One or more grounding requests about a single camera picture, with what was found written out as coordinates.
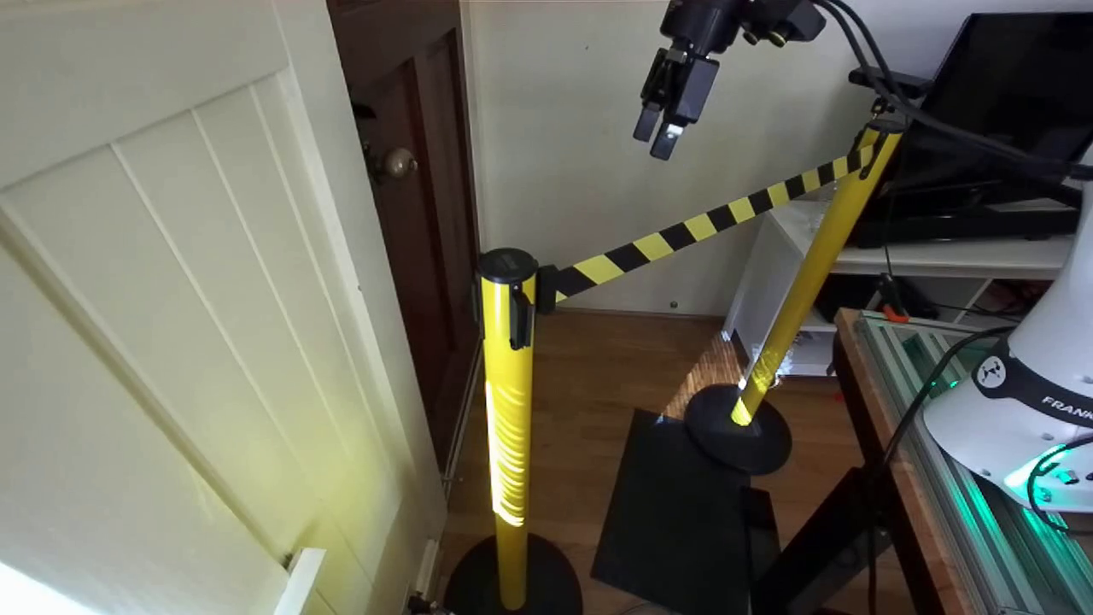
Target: brown door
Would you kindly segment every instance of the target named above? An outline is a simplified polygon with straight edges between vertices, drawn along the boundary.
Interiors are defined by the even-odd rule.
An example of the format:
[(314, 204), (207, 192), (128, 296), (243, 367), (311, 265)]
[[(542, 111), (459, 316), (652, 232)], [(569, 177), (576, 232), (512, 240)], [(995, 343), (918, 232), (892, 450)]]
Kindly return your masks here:
[(331, 0), (409, 353), (447, 463), (479, 251), (459, 0)]

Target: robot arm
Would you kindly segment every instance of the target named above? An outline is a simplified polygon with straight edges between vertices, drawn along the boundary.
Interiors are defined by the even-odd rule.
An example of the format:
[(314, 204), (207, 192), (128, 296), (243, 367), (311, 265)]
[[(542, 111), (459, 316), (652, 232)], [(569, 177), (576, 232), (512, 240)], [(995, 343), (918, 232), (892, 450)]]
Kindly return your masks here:
[(812, 0), (669, 0), (659, 23), (669, 46), (659, 46), (641, 84), (641, 117), (636, 138), (650, 138), (650, 152), (673, 157), (682, 129), (701, 118), (716, 62), (739, 29), (746, 39), (812, 39), (823, 29), (823, 18)]

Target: white wall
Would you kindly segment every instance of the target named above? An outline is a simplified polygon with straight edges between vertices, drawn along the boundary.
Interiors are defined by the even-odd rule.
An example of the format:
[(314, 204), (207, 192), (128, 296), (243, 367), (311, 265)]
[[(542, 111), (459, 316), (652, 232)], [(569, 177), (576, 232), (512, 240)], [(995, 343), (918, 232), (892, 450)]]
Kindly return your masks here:
[[(892, 69), (934, 74), (964, 13), (1093, 9), (1093, 0), (851, 0)], [(705, 118), (673, 161), (652, 161), (633, 121), (666, 0), (466, 0), (480, 244), (523, 244), (567, 265), (650, 228), (847, 149), (872, 95), (847, 84), (851, 50), (820, 39), (739, 39)], [(723, 313), (754, 226), (647, 265), (574, 304)]]

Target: monitor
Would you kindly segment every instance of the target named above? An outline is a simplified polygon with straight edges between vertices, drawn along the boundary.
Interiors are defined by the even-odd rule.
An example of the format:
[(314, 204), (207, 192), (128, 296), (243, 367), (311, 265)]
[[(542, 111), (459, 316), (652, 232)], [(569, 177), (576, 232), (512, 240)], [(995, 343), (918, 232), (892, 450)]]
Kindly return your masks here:
[[(1078, 161), (1093, 136), (1093, 13), (970, 13), (923, 109), (1018, 149)], [(1078, 192), (907, 125), (851, 244), (1059, 235)]]

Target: black cable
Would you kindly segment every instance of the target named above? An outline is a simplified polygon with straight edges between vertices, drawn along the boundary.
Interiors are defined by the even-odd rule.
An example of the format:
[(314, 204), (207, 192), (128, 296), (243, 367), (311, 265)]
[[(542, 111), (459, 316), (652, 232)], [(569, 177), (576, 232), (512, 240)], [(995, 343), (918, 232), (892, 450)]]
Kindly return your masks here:
[(888, 286), (895, 290), (895, 299), (897, 299), (897, 308), (903, 308), (903, 296), (897, 296), (897, 286), (895, 286), (892, 244), (885, 243), (882, 248), (885, 248), (885, 280), (888, 280)]
[(1037, 506), (1037, 499), (1035, 499), (1035, 480), (1052, 471), (1052, 461), (1057, 461), (1059, 454), (1075, 450), (1075, 447), (1091, 447), (1091, 445), (1093, 445), (1093, 433), (1084, 433), (1084, 436), (1074, 436), (1074, 440), (1044, 450), (1044, 454), (1030, 463), (1030, 471), (1027, 471), (1027, 478), (1026, 478), (1027, 510), (1037, 514), (1037, 522), (1044, 522), (1044, 525), (1052, 525), (1057, 531), (1066, 531), (1066, 537), (1093, 537), (1093, 528), (1074, 528), (1074, 525), (1057, 522), (1057, 519)]
[[(860, 21), (860, 13), (844, 3), (844, 0), (812, 0), (817, 6), (823, 6), (844, 29), (864, 77), (872, 81), (872, 87), (888, 101), (895, 104), (897, 111), (905, 111), (912, 121), (923, 121), (927, 129), (934, 132), (942, 132), (958, 144), (968, 144), (979, 152), (992, 152), (999, 161), (1012, 161), (1018, 166), (1035, 166), (1035, 171), (1049, 171), (1049, 175), (1066, 175), (1066, 177), (1078, 177), (1078, 182), (1091, 182), (1093, 177), (1093, 166), (1087, 165), (1066, 165), (1066, 161), (1049, 161), (1049, 157), (1035, 157), (1027, 149), (1018, 149), (1018, 148), (1009, 148), (1009, 144), (999, 144), (999, 138), (987, 138), (972, 129), (964, 129), (964, 125), (954, 125), (954, 121), (942, 121), (930, 111), (923, 111), (918, 104), (912, 104), (905, 99), (905, 91), (895, 84), (892, 72), (888, 72), (888, 62), (885, 62), (885, 50), (878, 46), (878, 39), (872, 36), (866, 23)], [(857, 35), (853, 27), (847, 23), (847, 18), (853, 21), (853, 27), (860, 29), (860, 36), (872, 44), (873, 59), (878, 59), (878, 72), (885, 74), (888, 84), (882, 84), (882, 77), (873, 74), (873, 63), (864, 59), (860, 44), (857, 44)]]
[(885, 469), (892, 469), (895, 450), (897, 450), (905, 429), (907, 429), (912, 419), (918, 415), (918, 409), (923, 409), (934, 382), (946, 371), (946, 365), (948, 365), (968, 343), (972, 343), (972, 342), (979, 342), (979, 339), (1001, 339), (1001, 333), (1009, 333), (1009, 331), (1016, 331), (1016, 329), (984, 329), (984, 331), (972, 331), (972, 333), (968, 333), (968, 339), (960, 339), (958, 343), (946, 348), (946, 356), (942, 356), (942, 357), (930, 367), (930, 374), (923, 380), (923, 384), (918, 384), (917, 398), (907, 403), (907, 409), (897, 415), (897, 422), (895, 422), (895, 429), (892, 429), (892, 436), (888, 436), (888, 445), (885, 445)]
[(873, 519), (864, 528), (864, 556), (866, 556), (864, 611), (878, 615), (878, 522)]

